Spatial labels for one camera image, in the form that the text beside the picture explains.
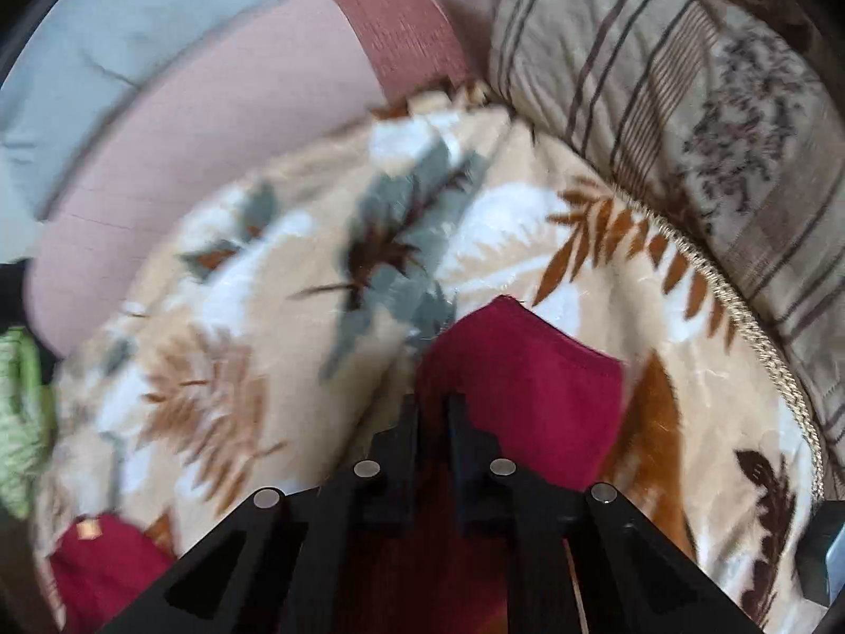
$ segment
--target metal pin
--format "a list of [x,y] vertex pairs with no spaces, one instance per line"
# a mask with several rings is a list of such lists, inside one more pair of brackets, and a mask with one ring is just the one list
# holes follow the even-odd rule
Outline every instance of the metal pin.
[[506,457],[497,457],[490,463],[490,472],[497,477],[509,477],[517,471],[517,464]]
[[261,489],[256,495],[252,497],[252,502],[255,503],[255,507],[261,508],[262,510],[266,510],[267,508],[273,507],[276,503],[279,502],[281,496],[279,492],[273,489]]
[[614,487],[609,483],[605,482],[597,483],[590,490],[590,493],[599,503],[613,503],[618,495],[616,489],[614,489]]
[[369,479],[381,472],[381,465],[375,460],[362,460],[355,465],[355,474],[362,479]]

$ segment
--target red cloth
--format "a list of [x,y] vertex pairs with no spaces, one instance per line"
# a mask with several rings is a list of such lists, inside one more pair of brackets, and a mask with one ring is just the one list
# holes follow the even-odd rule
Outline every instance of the red cloth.
[[[500,297],[443,334],[417,371],[426,440],[442,434],[442,399],[453,391],[504,455],[584,489],[618,432],[622,365]],[[342,631],[472,634],[501,613],[504,542],[459,535],[442,445],[438,453],[426,461],[410,536],[353,546]]]
[[64,634],[91,634],[164,574],[173,559],[114,515],[97,517],[100,536],[79,537],[76,523],[59,540],[50,568],[66,610]]

